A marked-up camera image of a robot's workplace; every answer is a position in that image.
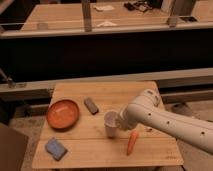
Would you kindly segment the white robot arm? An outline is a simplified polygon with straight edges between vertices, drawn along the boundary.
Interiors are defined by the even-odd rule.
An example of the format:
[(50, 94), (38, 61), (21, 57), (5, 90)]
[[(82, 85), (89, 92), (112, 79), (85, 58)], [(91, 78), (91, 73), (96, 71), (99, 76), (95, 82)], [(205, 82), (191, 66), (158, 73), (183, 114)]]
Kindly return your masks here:
[(145, 89), (118, 114), (122, 130), (138, 124), (157, 129), (213, 155), (213, 123), (160, 109), (160, 94)]

